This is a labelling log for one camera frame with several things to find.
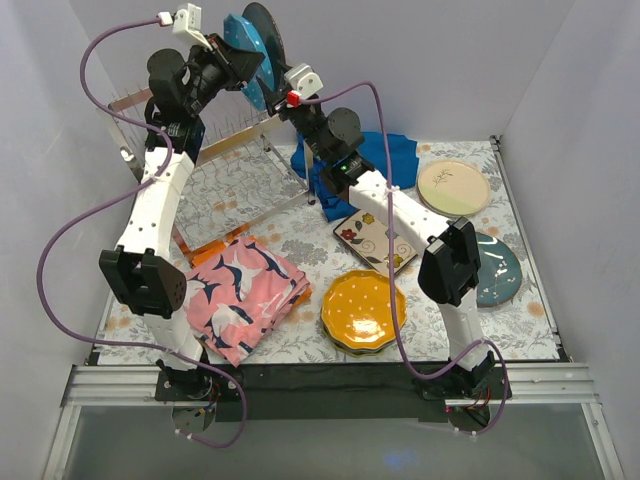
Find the square floral plate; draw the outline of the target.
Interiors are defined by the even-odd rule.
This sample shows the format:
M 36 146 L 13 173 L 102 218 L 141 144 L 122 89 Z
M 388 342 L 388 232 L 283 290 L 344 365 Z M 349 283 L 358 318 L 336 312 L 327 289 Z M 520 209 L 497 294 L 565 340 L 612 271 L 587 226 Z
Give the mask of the square floral plate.
M 389 231 L 373 215 L 357 210 L 338 224 L 333 233 L 369 269 L 383 275 L 389 273 Z M 395 273 L 404 269 L 416 256 L 416 251 L 409 243 L 395 235 L 393 254 Z

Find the cream round plate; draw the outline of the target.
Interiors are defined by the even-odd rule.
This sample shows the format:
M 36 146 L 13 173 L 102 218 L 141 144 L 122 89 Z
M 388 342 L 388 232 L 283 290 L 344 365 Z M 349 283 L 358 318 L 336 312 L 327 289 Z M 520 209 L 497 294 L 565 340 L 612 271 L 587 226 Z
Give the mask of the cream round plate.
M 491 198 L 487 178 L 475 166 L 455 159 L 426 165 L 416 188 L 428 208 L 448 217 L 479 213 Z

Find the yellow plate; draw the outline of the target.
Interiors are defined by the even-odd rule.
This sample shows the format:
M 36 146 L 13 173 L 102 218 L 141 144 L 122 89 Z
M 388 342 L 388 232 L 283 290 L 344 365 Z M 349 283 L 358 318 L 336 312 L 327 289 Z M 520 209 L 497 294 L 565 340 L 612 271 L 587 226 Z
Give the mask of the yellow plate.
M 394 343 L 388 277 L 375 270 L 353 270 L 337 277 L 323 296 L 321 322 L 351 348 Z

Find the blue polka dot plate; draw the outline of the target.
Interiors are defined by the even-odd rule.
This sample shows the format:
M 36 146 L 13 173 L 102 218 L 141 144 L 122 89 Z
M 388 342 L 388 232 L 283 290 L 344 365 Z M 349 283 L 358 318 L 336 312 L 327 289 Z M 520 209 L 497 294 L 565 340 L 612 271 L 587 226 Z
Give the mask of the blue polka dot plate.
M 323 331 L 326 337 L 333 343 L 336 348 L 354 357 L 379 354 L 393 343 L 393 340 L 391 340 L 377 348 L 351 348 L 338 339 L 334 338 L 326 327 L 323 327 Z

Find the dark teal round plate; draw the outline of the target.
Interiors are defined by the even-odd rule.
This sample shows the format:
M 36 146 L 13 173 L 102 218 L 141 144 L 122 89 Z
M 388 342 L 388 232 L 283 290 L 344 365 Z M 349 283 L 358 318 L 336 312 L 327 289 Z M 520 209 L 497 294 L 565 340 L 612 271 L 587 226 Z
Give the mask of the dark teal round plate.
M 492 308 L 510 301 L 522 282 L 522 270 L 514 252 L 496 237 L 477 232 L 481 268 L 478 272 L 477 305 Z

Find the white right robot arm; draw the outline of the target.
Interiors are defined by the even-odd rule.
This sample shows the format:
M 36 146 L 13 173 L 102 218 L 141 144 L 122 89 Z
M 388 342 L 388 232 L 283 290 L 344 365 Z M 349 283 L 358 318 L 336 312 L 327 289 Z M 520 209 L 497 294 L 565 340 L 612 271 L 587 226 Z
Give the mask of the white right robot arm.
M 274 91 L 259 85 L 269 115 L 290 122 L 313 155 L 324 162 L 321 177 L 333 195 L 385 223 L 390 242 L 406 240 L 421 255 L 418 284 L 439 308 L 449 362 L 434 373 L 410 372 L 421 382 L 441 381 L 464 397 L 489 384 L 496 354 L 484 337 L 476 291 L 481 259 L 472 223 L 449 220 L 398 190 L 390 172 L 381 173 L 359 148 L 364 142 L 358 115 L 339 108 L 321 110 L 322 99 L 304 98 L 292 88 Z

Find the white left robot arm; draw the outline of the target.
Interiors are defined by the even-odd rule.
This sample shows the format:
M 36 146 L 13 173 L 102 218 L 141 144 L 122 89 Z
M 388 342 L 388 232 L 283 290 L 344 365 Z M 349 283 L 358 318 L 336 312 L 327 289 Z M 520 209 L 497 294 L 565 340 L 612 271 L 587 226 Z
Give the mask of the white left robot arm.
M 187 57 L 162 49 L 149 58 L 142 189 L 115 248 L 99 258 L 114 296 L 144 320 L 163 349 L 164 366 L 182 370 L 178 387 L 193 400 L 211 392 L 213 377 L 195 365 L 203 347 L 183 309 L 187 280 L 170 261 L 174 220 L 204 138 L 202 110 L 220 91 L 246 87 L 264 59 L 263 53 L 232 47 L 217 34 L 192 46 Z

